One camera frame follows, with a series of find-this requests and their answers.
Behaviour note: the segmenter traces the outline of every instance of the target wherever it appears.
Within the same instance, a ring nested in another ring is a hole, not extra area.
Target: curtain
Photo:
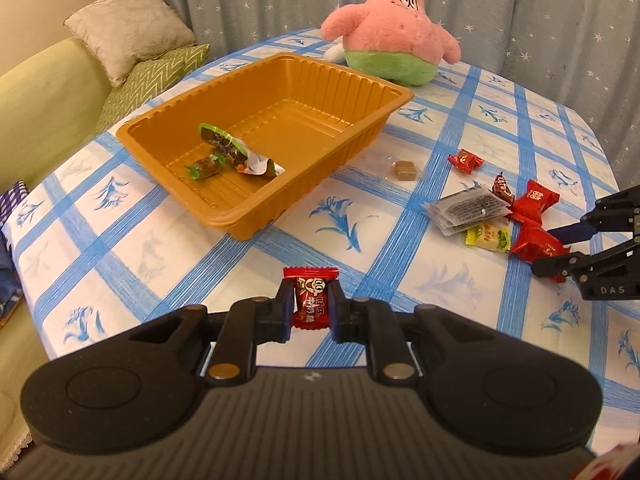
[[[364,0],[166,0],[219,57]],[[463,60],[576,110],[621,188],[640,184],[640,0],[427,0]]]

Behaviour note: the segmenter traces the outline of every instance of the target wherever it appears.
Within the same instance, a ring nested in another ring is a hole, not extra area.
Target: pink starfish plush
[[[460,46],[431,23],[424,0],[367,0],[332,12],[320,29],[325,41],[342,36],[349,66],[401,84],[421,85],[436,75],[440,60],[460,61]]]

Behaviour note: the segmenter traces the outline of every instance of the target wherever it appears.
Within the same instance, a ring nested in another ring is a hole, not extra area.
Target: yellow candy wrapper
[[[511,249],[511,235],[506,227],[480,224],[466,230],[465,243],[488,251],[505,253]]]

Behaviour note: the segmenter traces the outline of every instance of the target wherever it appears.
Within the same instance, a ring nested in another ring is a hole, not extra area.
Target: sofa
[[[39,184],[95,134],[111,85],[75,38],[61,41],[0,76],[0,190]],[[47,361],[24,301],[0,329],[0,471],[30,441],[20,390]]]

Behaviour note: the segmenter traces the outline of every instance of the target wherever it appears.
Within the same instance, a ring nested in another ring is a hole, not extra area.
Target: blue plaid pattern
[[[27,185],[21,180],[0,194],[0,226],[4,225],[20,202],[27,198],[28,193]]]
[[[27,197],[28,192],[26,184],[20,181],[0,195],[0,227]],[[0,326],[7,322],[21,298],[22,289],[16,277],[9,247],[0,232]]]
[[[320,58],[327,47],[312,29],[253,45],[200,68],[125,120],[276,52]],[[242,242],[203,228],[149,177],[113,136],[124,121],[98,136],[4,227],[49,354],[187,303],[226,310],[239,298],[274,294],[284,266],[331,265],[340,268],[346,294],[380,298],[405,312],[436,303],[578,361],[605,393],[593,448],[637,439],[640,310],[629,302],[583,301],[573,283],[532,279],[517,258],[445,238],[423,213],[425,202],[476,182],[490,186],[502,171],[519,194],[530,178],[560,193],[545,212],[545,228],[572,223],[597,197],[617,191],[592,131],[572,110],[463,63],[442,65],[415,94],[367,150]],[[485,160],[472,176],[447,162],[460,148]],[[391,159],[414,161],[420,179],[390,178]],[[599,234],[575,249],[598,251],[625,239]],[[263,346],[258,362],[364,362],[361,346],[337,346],[326,331],[294,329],[286,348],[283,354]]]

